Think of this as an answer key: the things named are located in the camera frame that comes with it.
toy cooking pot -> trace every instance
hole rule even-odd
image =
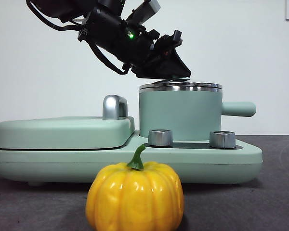
[[[140,136],[151,129],[172,130],[177,141],[208,140],[221,130],[221,115],[250,117],[251,102],[222,102],[222,86],[186,80],[164,80],[140,86]]]

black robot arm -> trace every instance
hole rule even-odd
[[[146,31],[142,25],[160,9],[157,0],[145,0],[126,19],[121,19],[125,0],[26,0],[31,11],[53,29],[79,31],[94,54],[107,67],[124,75],[131,68],[139,78],[169,79],[190,77],[191,72],[175,48],[182,43],[181,32],[159,37],[156,30]],[[48,17],[74,25],[57,26]],[[82,16],[81,24],[73,21]],[[115,67],[99,50],[101,47],[122,61],[124,71]]]

white wall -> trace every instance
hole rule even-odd
[[[123,17],[141,0],[127,0]],[[223,85],[224,101],[252,101],[252,118],[223,116],[237,134],[289,134],[289,22],[284,0],[159,0],[145,23],[183,32],[177,49],[193,80]],[[107,69],[77,32],[58,32],[25,0],[0,0],[0,122],[101,115],[108,94],[126,97],[138,123],[138,88],[149,79]]]

silver pot rim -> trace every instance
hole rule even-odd
[[[222,85],[216,83],[192,82],[191,80],[163,80],[139,87],[139,92],[147,91],[211,91],[222,92]]]

pumpkin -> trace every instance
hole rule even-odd
[[[173,231],[181,223],[180,179],[166,164],[142,163],[137,148],[128,163],[104,167],[90,187],[86,218],[96,231]]]

